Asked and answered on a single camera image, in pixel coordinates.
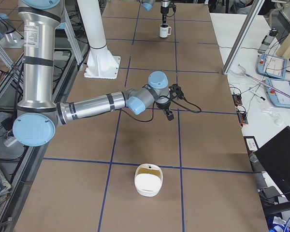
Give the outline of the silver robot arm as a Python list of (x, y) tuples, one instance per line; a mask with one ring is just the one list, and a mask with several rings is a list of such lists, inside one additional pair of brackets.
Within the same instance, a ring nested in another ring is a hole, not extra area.
[(17, 104), (14, 137), (27, 146), (41, 146), (55, 135), (57, 126), (128, 107), (134, 114), (156, 104), (169, 120), (171, 93), (165, 73), (150, 74), (141, 89), (133, 88), (76, 103), (52, 99), (55, 30), (63, 21), (62, 0), (21, 0), (18, 14), (24, 21), (24, 89)]
[[(141, 4), (145, 10), (150, 11), (155, 2), (156, 2), (155, 0), (142, 0)], [(171, 4), (170, 0), (160, 1), (160, 13), (162, 15), (162, 23), (164, 25), (167, 22), (167, 14), (169, 13), (170, 4)]]

